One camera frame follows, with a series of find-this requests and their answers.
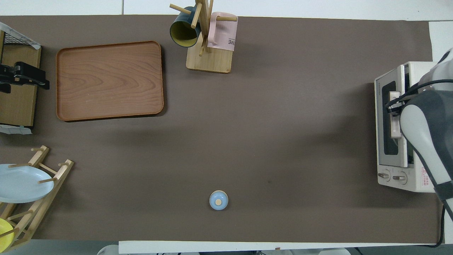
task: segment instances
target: tray rim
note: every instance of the tray rim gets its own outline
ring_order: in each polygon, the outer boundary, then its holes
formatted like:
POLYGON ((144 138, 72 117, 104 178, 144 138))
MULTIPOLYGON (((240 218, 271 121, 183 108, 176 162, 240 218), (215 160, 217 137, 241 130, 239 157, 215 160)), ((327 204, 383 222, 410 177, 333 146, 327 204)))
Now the tray rim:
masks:
POLYGON ((101 119, 110 119, 110 118, 123 118, 123 117, 133 117, 133 116, 146 116, 146 115, 153 115, 158 114, 164 109, 165 101, 164 101, 164 78, 162 72, 162 47, 156 41, 139 41, 139 42, 129 42, 129 43, 119 43, 119 44, 98 44, 98 45, 91 45, 91 46, 76 46, 76 47, 67 47, 60 49, 57 54, 55 55, 55 112, 57 117, 65 122, 71 121, 84 121, 84 120, 101 120, 101 119), (64 118, 60 115, 58 111, 58 64, 60 55, 67 51, 77 50, 77 49, 86 49, 86 48, 105 48, 105 47, 113 47, 113 46, 121 46, 121 45, 131 45, 131 44, 156 44, 159 48, 159 55, 160 55, 160 82, 162 84, 162 107, 155 113, 142 113, 142 114, 122 114, 122 115, 115 115, 115 116, 103 116, 103 117, 91 117, 91 118, 64 118))

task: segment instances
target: wooden mug stand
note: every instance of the wooden mug stand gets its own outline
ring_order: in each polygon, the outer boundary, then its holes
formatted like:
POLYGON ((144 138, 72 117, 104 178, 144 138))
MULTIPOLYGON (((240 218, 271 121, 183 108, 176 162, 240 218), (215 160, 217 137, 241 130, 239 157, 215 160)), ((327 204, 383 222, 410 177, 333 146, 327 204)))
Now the wooden mug stand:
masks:
MULTIPOLYGON (((186 67, 191 70, 227 74, 231 71, 233 52, 207 46, 213 2, 214 0, 210 0, 208 4, 207 0, 195 0, 197 8, 193 17, 192 28, 195 28, 197 21, 200 22, 201 34, 197 43, 187 50, 186 67)), ((189 10, 173 4, 170 4, 170 8, 190 14, 189 10)), ((234 22, 237 21, 237 18, 218 17, 217 20, 234 22)))
POLYGON ((39 224, 43 220, 47 209, 50 207, 58 190, 74 165, 73 161, 66 160, 64 163, 58 164, 60 166, 58 171, 54 171, 52 168, 49 168, 43 164, 43 160, 49 152, 48 147, 43 145, 40 148, 33 148, 31 150, 36 153, 28 163, 10 165, 8 167, 31 166, 42 168, 51 176, 53 175, 53 177, 47 180, 42 180, 41 182, 53 181, 54 186, 52 191, 50 191, 45 197, 36 200, 28 209, 21 210, 22 212, 17 210, 15 211, 18 204, 0 202, 0 218, 6 220, 12 225, 13 229, 9 232, 14 233, 13 242, 4 252, 23 246, 31 240, 39 224))

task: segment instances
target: brown table mat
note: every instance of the brown table mat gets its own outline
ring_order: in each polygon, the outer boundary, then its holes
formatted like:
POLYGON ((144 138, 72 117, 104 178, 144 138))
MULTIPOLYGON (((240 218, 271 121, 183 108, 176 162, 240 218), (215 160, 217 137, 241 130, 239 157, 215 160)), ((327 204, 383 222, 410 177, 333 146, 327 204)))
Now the brown table mat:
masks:
POLYGON ((62 49, 57 116, 63 121, 159 113, 162 57, 154 41, 62 49))
POLYGON ((241 17, 230 74, 186 69, 173 15, 17 16, 44 45, 30 136, 0 134, 0 162, 51 148, 76 162, 39 239, 434 243, 434 194, 377 184, 374 78, 431 61, 428 22, 241 17), (166 106, 156 117, 65 123, 55 55, 154 40, 166 106), (209 195, 224 190, 224 211, 209 195))

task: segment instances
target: wooden tray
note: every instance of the wooden tray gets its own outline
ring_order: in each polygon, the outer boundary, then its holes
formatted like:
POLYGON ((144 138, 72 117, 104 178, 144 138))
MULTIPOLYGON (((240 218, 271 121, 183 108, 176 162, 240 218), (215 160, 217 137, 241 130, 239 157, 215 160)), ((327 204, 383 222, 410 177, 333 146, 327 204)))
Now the wooden tray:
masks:
POLYGON ((156 114, 164 107, 162 57, 154 41, 65 48, 56 63, 63 121, 156 114))

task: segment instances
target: mug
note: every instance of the mug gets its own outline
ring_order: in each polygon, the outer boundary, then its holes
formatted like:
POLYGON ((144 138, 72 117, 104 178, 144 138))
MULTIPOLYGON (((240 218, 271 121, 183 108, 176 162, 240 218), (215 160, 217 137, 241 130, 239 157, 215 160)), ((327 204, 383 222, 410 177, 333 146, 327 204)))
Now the mug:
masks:
POLYGON ((170 26, 170 36, 177 45, 188 48, 196 44, 198 36, 201 33, 201 27, 199 22, 197 22, 195 29, 190 27, 195 15, 196 7, 189 6, 184 9, 189 10, 190 14, 181 12, 176 17, 173 24, 170 26))
POLYGON ((218 21, 217 17, 237 18, 236 15, 226 12, 213 12, 209 24, 207 46, 216 49, 234 51, 236 43, 237 21, 218 21))

